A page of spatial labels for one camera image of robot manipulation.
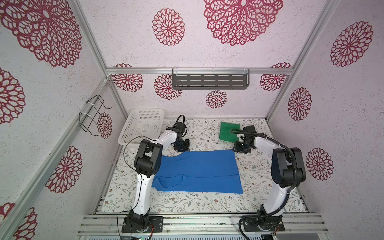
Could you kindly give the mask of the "green tank top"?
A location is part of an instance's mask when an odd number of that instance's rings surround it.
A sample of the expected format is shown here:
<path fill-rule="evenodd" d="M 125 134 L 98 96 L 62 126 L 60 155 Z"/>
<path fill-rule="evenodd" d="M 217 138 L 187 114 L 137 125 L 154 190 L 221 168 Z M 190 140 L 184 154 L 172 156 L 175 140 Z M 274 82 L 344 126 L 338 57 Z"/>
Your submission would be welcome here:
<path fill-rule="evenodd" d="M 219 139 L 226 142 L 235 143 L 239 140 L 236 134 L 231 133 L 231 130 L 240 130 L 241 125 L 221 122 Z"/>

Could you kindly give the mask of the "blue tank top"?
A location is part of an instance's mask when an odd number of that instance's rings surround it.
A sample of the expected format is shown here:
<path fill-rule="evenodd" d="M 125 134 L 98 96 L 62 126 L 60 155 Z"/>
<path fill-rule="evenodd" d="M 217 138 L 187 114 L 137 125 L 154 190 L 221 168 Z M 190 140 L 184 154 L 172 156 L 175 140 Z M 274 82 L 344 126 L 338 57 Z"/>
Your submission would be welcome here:
<path fill-rule="evenodd" d="M 232 150 L 163 156 L 152 187 L 160 192 L 244 193 Z"/>

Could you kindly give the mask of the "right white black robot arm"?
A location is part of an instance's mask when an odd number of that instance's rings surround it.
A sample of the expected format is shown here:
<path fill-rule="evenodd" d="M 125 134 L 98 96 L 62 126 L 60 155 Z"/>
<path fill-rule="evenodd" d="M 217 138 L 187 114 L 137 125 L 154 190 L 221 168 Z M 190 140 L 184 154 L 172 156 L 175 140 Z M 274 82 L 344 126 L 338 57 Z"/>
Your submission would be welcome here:
<path fill-rule="evenodd" d="M 244 217 L 242 222 L 256 221 L 264 224 L 277 220 L 290 193 L 306 180 L 301 149 L 290 148 L 264 133 L 257 133 L 254 126 L 246 126 L 242 130 L 232 129 L 231 133 L 240 135 L 242 139 L 235 142 L 234 152 L 248 154 L 257 149 L 272 158 L 271 177 L 274 184 L 270 195 L 256 216 Z"/>

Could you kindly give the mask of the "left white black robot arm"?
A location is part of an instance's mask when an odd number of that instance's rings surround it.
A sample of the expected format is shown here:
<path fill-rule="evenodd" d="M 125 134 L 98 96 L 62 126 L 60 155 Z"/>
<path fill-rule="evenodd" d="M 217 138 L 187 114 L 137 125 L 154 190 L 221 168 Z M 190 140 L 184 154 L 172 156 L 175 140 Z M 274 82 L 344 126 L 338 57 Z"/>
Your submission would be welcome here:
<path fill-rule="evenodd" d="M 145 137 L 141 140 L 134 160 L 137 192 L 133 207 L 125 218 L 123 230 L 144 232 L 148 228 L 153 229 L 150 225 L 150 195 L 153 180 L 161 167 L 163 148 L 173 146 L 177 152 L 189 151 L 190 141 L 183 139 L 187 131 L 184 122 L 176 121 L 158 138 L 151 140 Z"/>

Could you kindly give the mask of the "white plastic basket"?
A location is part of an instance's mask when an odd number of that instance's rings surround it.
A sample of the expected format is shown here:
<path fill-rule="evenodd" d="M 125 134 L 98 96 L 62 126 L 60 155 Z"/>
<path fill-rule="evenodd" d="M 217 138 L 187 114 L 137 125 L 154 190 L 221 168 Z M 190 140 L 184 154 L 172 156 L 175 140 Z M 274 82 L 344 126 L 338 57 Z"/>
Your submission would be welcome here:
<path fill-rule="evenodd" d="M 150 139 L 158 138 L 163 125 L 164 116 L 164 109 L 132 109 L 121 130 L 118 144 L 124 146 L 138 136 L 145 136 Z"/>

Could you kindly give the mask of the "grey slotted wall shelf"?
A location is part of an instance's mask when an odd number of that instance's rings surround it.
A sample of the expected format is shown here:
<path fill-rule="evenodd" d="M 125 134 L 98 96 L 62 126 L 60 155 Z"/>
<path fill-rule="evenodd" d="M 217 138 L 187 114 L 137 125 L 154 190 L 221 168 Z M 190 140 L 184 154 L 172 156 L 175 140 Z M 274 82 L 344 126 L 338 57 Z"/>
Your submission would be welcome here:
<path fill-rule="evenodd" d="M 250 85 L 248 70 L 242 74 L 184 74 L 172 69 L 175 90 L 245 90 Z"/>

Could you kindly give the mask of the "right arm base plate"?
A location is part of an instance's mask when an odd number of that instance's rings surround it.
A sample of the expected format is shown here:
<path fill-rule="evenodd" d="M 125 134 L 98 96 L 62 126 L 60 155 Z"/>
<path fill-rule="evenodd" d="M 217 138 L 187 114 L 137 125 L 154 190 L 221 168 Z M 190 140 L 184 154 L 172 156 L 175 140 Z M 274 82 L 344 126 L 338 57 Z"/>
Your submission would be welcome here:
<path fill-rule="evenodd" d="M 280 232 L 285 230 L 283 216 L 249 216 L 243 217 L 240 223 L 246 232 Z"/>

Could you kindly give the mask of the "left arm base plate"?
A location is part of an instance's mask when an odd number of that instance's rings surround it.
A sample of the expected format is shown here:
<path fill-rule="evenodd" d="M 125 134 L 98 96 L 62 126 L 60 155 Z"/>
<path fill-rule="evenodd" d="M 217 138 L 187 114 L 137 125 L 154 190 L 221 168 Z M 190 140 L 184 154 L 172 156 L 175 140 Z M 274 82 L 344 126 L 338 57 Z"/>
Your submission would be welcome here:
<path fill-rule="evenodd" d="M 124 218 L 122 233 L 161 233 L 164 226 L 163 216 L 149 216 L 143 220 L 131 220 L 128 216 Z"/>

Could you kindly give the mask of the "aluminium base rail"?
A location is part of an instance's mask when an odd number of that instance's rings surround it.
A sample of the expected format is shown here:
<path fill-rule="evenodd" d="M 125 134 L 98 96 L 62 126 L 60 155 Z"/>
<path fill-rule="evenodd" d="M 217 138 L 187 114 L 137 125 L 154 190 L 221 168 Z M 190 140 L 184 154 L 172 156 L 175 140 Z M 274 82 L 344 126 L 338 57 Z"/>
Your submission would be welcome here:
<path fill-rule="evenodd" d="M 237 235 L 244 232 L 252 234 L 328 234 L 328 228 L 320 214 L 285 213 L 284 231 L 246 232 L 239 222 L 247 214 L 153 214 L 163 216 L 164 226 L 161 235 Z M 127 236 L 122 233 L 124 218 L 122 215 L 86 215 L 80 225 L 78 236 Z"/>

